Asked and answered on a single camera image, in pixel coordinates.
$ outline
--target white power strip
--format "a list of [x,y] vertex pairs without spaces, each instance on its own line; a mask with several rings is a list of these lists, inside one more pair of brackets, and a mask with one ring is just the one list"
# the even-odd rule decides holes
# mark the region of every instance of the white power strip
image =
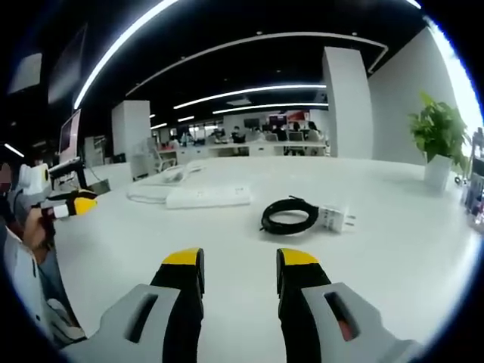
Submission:
[[355,216],[348,216],[345,212],[332,206],[320,206],[318,223],[324,228],[337,233],[355,227]]
[[167,209],[241,206],[251,202],[250,189],[245,186],[206,188],[175,188],[166,198]]

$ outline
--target curved led light strip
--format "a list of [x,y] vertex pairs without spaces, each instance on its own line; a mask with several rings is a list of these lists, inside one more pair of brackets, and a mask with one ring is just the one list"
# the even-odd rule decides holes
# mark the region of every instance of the curved led light strip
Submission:
[[413,6],[415,6],[417,9],[421,9],[422,8],[420,6],[420,4],[418,2],[416,2],[415,0],[407,0],[407,2],[409,2],[410,4],[412,4]]
[[188,121],[188,120],[194,119],[194,118],[195,118],[195,116],[184,117],[182,119],[178,119],[178,122],[182,123],[183,121]]
[[139,85],[135,86],[131,91],[126,93],[126,97],[128,97],[131,93],[133,93],[138,88],[142,87],[143,85],[145,85],[146,83],[148,83],[152,79],[155,79],[158,76],[162,75],[163,73],[168,72],[172,68],[175,68],[175,67],[179,66],[180,64],[191,61],[195,58],[201,57],[205,54],[209,54],[209,53],[212,53],[214,51],[219,51],[221,49],[232,47],[234,45],[239,45],[239,44],[244,44],[244,43],[249,43],[249,42],[256,42],[256,41],[265,40],[265,39],[287,38],[287,37],[291,37],[291,36],[311,36],[311,37],[317,37],[317,38],[346,39],[346,40],[354,40],[355,42],[361,42],[361,43],[381,47],[382,51],[381,51],[380,55],[377,57],[377,59],[375,59],[375,62],[373,62],[372,65],[370,65],[370,67],[368,68],[368,73],[370,73],[370,74],[373,73],[373,69],[377,66],[377,64],[381,61],[381,59],[384,57],[384,55],[388,52],[388,47],[386,45],[382,44],[382,43],[374,42],[373,40],[370,40],[370,39],[360,38],[358,36],[347,36],[345,34],[320,33],[320,32],[289,32],[289,33],[265,34],[263,36],[252,36],[250,38],[239,39],[239,40],[235,40],[233,42],[217,45],[216,47],[206,49],[204,51],[193,54],[190,57],[186,57],[185,59],[179,60],[176,63],[170,64],[169,66],[167,66],[167,67],[163,68],[162,70],[156,72],[154,75],[146,78]]
[[259,106],[246,106],[246,107],[237,107],[237,108],[228,108],[227,110],[219,110],[213,111],[214,115],[218,113],[226,113],[226,112],[235,112],[235,111],[242,111],[242,110],[254,110],[256,108],[269,108],[269,107],[296,107],[296,106],[305,106],[305,107],[327,107],[327,104],[319,104],[315,102],[305,102],[305,103],[298,103],[298,104],[260,104]]
[[109,59],[112,58],[114,53],[118,51],[119,48],[129,39],[131,36],[136,33],[143,25],[145,25],[148,21],[156,17],[159,13],[161,13],[163,10],[167,9],[169,6],[175,4],[178,0],[163,0],[161,3],[158,5],[155,5],[152,7],[146,14],[144,14],[142,17],[137,19],[121,36],[110,46],[110,48],[107,50],[107,52],[103,55],[101,60],[99,61],[98,64],[96,64],[96,67],[93,69],[91,74],[89,75],[89,78],[87,81],[85,81],[84,86],[81,89],[81,92],[77,96],[76,102],[74,103],[74,110],[77,110],[79,108],[79,105],[82,102],[82,99],[84,98],[85,94],[87,93],[89,87],[91,87],[92,83],[96,79],[96,77],[99,75],[99,73],[102,71],[106,63],[109,61]]
[[215,100],[217,98],[228,97],[228,96],[243,95],[251,92],[277,91],[281,89],[299,89],[299,88],[321,89],[321,88],[326,88],[326,85],[270,85],[267,87],[242,89],[240,91],[221,93],[220,95],[201,98],[199,100],[187,102],[186,104],[179,104],[178,106],[174,106],[173,108],[175,110],[178,110],[183,107],[191,106],[192,104],[199,104],[200,102]]
[[168,124],[167,123],[161,123],[159,125],[150,127],[150,129],[155,130],[155,129],[159,129],[160,127],[165,127],[165,126],[168,126]]
[[5,143],[3,146],[5,146],[8,150],[10,150],[12,153],[17,154],[19,157],[25,157],[19,150],[17,150],[15,147],[10,146],[9,144]]

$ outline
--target desk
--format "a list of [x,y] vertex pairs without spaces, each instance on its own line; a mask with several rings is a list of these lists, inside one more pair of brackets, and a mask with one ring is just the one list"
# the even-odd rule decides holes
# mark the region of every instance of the desk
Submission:
[[107,179],[112,191],[133,183],[129,163],[93,166],[92,168],[84,169],[84,174],[88,185],[99,182],[98,179]]
[[203,160],[211,157],[230,156],[234,149],[249,149],[250,157],[283,156],[285,147],[326,147],[322,142],[282,141],[267,142],[253,141],[243,144],[214,144],[206,146],[179,147],[171,150],[159,151],[162,159],[176,157],[178,164],[185,165],[192,160]]
[[[166,210],[128,201],[124,187],[101,195],[90,213],[55,223],[60,273],[88,337],[106,309],[136,284],[150,283],[168,254],[202,247],[206,293],[198,361],[281,363],[275,257],[277,248],[289,247],[311,253],[333,282],[345,282],[376,306],[397,337],[427,343],[460,299],[478,257],[480,239],[466,225],[461,189],[449,183],[442,197],[429,194],[422,166],[329,157],[200,163],[205,169],[186,179],[187,186],[247,183],[253,203]],[[264,208],[289,194],[349,206],[356,230],[259,231]]]

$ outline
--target white flower pot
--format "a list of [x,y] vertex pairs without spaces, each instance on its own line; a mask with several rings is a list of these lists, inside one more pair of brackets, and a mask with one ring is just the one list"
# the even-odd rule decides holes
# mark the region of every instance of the white flower pot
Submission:
[[435,155],[432,161],[425,166],[425,184],[432,190],[443,193],[451,167],[452,159],[450,157]]

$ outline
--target coiled black cable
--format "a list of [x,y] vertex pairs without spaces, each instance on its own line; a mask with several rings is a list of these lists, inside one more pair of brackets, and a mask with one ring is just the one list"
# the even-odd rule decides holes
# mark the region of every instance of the coiled black cable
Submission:
[[[280,223],[271,219],[276,213],[288,210],[300,210],[308,214],[307,220],[299,223]],[[289,196],[288,199],[278,200],[268,206],[262,214],[261,231],[271,234],[295,234],[311,228],[319,217],[319,208],[307,203],[304,199]]]

